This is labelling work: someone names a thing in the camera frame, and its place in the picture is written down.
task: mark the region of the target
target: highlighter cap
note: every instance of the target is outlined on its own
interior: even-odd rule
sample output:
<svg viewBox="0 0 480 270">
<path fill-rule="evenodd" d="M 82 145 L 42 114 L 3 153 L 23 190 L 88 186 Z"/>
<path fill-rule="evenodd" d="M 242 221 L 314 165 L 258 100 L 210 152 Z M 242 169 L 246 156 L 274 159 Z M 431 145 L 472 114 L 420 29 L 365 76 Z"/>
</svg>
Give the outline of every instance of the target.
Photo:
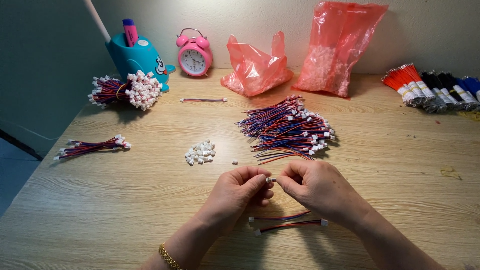
<svg viewBox="0 0 480 270">
<path fill-rule="evenodd" d="M 123 22 L 123 25 L 126 25 L 126 26 L 135 25 L 132 19 L 123 19 L 122 22 Z"/>
</svg>

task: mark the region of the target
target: forearm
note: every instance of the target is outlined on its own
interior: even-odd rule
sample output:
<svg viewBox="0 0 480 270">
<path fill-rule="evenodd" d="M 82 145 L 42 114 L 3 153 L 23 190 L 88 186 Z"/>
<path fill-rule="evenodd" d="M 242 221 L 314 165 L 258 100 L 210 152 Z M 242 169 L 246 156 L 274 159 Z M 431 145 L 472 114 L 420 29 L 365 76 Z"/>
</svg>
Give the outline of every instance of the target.
<svg viewBox="0 0 480 270">
<path fill-rule="evenodd" d="M 182 269 L 196 269 L 217 238 L 218 229 L 194 216 L 165 242 L 165 250 Z M 170 267 L 157 251 L 140 269 L 168 270 Z"/>
<path fill-rule="evenodd" d="M 444 269 L 373 208 L 353 232 L 380 269 Z"/>
</svg>

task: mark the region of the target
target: left hand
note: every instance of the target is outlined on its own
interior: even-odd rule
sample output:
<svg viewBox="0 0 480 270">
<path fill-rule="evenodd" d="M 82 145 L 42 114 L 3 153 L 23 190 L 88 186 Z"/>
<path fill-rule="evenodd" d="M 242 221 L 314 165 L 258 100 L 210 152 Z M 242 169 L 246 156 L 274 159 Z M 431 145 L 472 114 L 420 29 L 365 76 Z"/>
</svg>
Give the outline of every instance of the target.
<svg viewBox="0 0 480 270">
<path fill-rule="evenodd" d="M 271 175 L 257 167 L 240 167 L 223 173 L 195 217 L 214 226 L 220 234 L 230 232 L 250 201 L 263 207 L 268 205 L 274 183 L 267 183 L 265 178 Z"/>
</svg>

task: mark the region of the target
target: pink alarm clock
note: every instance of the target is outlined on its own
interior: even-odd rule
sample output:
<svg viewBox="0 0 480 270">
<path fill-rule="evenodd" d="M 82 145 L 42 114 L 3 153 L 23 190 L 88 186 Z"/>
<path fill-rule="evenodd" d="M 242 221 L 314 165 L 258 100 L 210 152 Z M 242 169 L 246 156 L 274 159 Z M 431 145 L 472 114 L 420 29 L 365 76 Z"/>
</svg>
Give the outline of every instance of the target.
<svg viewBox="0 0 480 270">
<path fill-rule="evenodd" d="M 179 51 L 180 67 L 188 75 L 201 76 L 205 74 L 208 77 L 206 72 L 213 60 L 210 42 L 202 33 L 200 33 L 200 36 L 192 38 L 182 35 L 183 31 L 187 29 L 200 33 L 195 28 L 185 28 L 180 32 L 180 35 L 177 35 L 177 47 L 181 47 Z"/>
</svg>

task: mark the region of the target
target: cartoon face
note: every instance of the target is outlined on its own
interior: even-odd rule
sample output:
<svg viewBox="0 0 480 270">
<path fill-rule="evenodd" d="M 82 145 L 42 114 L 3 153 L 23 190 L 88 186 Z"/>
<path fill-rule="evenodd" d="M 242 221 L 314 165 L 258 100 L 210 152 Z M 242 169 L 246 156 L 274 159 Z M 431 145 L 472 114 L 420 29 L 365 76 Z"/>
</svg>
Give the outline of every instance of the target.
<svg viewBox="0 0 480 270">
<path fill-rule="evenodd" d="M 165 68 L 165 65 L 163 64 L 162 59 L 160 59 L 160 57 L 157 56 L 155 61 L 158 63 L 158 65 L 155 67 L 156 73 L 159 74 L 159 75 L 162 75 L 162 74 L 167 75 L 168 74 L 167 69 Z"/>
</svg>

